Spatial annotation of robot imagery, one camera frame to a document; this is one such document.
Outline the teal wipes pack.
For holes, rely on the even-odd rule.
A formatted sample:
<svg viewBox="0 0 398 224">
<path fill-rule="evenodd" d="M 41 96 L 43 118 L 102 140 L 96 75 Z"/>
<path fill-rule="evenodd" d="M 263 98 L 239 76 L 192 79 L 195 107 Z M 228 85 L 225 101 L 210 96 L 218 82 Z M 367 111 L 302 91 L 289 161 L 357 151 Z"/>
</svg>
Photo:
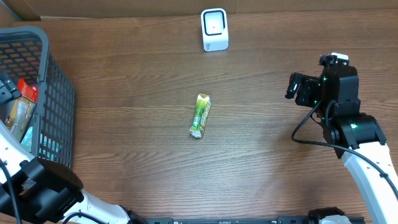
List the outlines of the teal wipes pack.
<svg viewBox="0 0 398 224">
<path fill-rule="evenodd" d="M 21 141 L 22 147 L 27 152 L 32 152 L 32 135 L 33 135 L 33 127 L 29 127 Z"/>
</svg>

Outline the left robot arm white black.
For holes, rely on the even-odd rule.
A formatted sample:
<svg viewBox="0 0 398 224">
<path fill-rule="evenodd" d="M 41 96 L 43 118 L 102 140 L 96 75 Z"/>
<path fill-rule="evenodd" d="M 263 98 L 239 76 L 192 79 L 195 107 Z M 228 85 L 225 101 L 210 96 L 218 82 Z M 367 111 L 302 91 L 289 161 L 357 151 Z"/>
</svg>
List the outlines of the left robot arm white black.
<svg viewBox="0 0 398 224">
<path fill-rule="evenodd" d="M 84 190 L 67 166 L 33 156 L 1 125 L 1 213 L 18 223 L 144 223 Z"/>
</svg>

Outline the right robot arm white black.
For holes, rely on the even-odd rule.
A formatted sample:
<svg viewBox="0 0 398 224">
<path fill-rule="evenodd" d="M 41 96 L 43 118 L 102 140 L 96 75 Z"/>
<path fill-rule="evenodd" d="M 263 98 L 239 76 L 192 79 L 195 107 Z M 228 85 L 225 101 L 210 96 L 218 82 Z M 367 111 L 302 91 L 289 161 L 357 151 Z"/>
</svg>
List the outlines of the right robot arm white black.
<svg viewBox="0 0 398 224">
<path fill-rule="evenodd" d="M 347 62 L 323 63 L 319 77 L 292 73 L 286 98 L 317 114 L 324 142 L 353 177 L 374 223 L 397 223 L 397 174 L 386 136 L 376 119 L 360 111 L 359 76 Z"/>
</svg>

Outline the green juice carton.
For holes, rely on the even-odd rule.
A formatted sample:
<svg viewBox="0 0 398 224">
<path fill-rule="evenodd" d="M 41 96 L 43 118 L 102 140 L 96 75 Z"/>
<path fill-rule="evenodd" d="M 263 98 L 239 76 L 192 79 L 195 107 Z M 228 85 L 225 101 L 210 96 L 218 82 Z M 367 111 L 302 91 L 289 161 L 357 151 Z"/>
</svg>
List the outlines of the green juice carton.
<svg viewBox="0 0 398 224">
<path fill-rule="evenodd" d="M 202 93 L 198 94 L 193 124 L 189 129 L 194 138 L 203 137 L 210 109 L 210 96 Z"/>
</svg>

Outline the orange cracker pack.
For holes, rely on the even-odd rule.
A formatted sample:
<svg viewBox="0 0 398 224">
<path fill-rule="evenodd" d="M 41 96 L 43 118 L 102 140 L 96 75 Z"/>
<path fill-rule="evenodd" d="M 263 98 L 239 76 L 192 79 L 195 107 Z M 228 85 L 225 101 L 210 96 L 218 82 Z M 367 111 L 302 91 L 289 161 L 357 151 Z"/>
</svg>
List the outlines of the orange cracker pack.
<svg viewBox="0 0 398 224">
<path fill-rule="evenodd" d="M 10 133 L 21 142 L 34 112 L 39 90 L 36 86 L 28 85 L 23 78 L 19 79 L 17 89 L 21 96 L 14 100 L 5 125 Z"/>
</svg>

